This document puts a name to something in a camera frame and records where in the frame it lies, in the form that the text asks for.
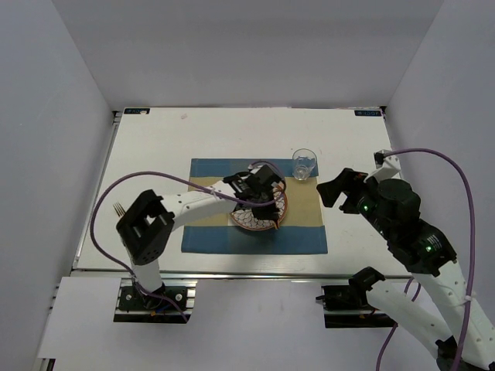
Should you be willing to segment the gold knife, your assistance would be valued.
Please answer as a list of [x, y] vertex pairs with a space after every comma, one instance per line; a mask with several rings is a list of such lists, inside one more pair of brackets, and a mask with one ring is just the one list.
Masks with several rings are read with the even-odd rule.
[[273, 189], [275, 205], [278, 208], [278, 219], [276, 222], [273, 222], [273, 227], [276, 230], [280, 227], [288, 210], [288, 199], [287, 199], [287, 195], [285, 194], [285, 190], [286, 190], [286, 184], [284, 182], [280, 182]]

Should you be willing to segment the floral patterned ceramic bowl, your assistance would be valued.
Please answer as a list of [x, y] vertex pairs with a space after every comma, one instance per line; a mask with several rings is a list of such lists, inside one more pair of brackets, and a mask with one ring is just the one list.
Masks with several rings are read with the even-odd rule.
[[273, 220], [259, 220], [254, 217], [251, 209], [239, 209], [230, 214], [231, 222], [250, 231], [265, 231], [274, 229]]

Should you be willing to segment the clear drinking glass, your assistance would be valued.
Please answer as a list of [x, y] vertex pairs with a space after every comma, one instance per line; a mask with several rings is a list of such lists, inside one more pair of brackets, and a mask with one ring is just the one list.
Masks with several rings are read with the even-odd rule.
[[307, 148], [300, 148], [292, 155], [292, 175], [296, 180], [307, 180], [316, 165], [316, 154]]

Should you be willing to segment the blue beige placemat cloth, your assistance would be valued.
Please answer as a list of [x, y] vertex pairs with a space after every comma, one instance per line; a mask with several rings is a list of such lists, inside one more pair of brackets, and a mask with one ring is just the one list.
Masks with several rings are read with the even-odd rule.
[[183, 229], [181, 251], [190, 254], [327, 254], [326, 230], [316, 191], [317, 167], [305, 181], [292, 176], [292, 160], [270, 160], [284, 174], [288, 211], [280, 227], [250, 231], [234, 225], [230, 214], [191, 223]]

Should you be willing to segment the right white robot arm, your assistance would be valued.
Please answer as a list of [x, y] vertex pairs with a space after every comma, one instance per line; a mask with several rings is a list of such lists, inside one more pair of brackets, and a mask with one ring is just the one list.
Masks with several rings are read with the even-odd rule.
[[331, 208], [340, 195], [345, 214], [361, 215], [386, 241], [388, 250], [422, 286], [440, 315], [431, 315], [366, 267], [349, 279], [350, 301], [375, 307], [413, 335], [440, 370], [492, 370], [494, 326], [477, 300], [445, 234], [420, 217], [421, 198], [401, 179], [376, 179], [345, 168], [316, 187]]

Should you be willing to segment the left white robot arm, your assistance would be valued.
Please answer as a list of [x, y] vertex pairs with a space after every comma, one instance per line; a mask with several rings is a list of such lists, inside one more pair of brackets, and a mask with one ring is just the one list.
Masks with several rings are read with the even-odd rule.
[[262, 221], [278, 222], [276, 199], [285, 191], [286, 181], [270, 165], [263, 164], [227, 176], [209, 186], [159, 196], [142, 192], [117, 222], [116, 230], [128, 252], [137, 299], [146, 308], [162, 303], [164, 284], [159, 258], [170, 235], [178, 228], [220, 214], [247, 209]]

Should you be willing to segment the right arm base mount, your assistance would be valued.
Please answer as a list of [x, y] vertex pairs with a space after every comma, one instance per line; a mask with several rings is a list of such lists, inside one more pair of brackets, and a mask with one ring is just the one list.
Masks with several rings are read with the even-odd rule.
[[326, 285], [316, 296], [324, 311], [327, 329], [391, 328], [393, 321], [384, 312], [367, 303], [367, 299], [349, 285]]

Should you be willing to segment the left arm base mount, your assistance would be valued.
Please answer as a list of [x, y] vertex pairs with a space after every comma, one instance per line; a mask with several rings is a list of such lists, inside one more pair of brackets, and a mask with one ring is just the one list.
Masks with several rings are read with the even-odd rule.
[[[187, 286], [165, 286], [163, 294], [173, 301], [186, 319], [192, 314], [195, 289]], [[145, 297], [134, 286], [122, 286], [114, 311], [117, 323], [160, 323], [185, 325], [184, 317], [167, 300]]]

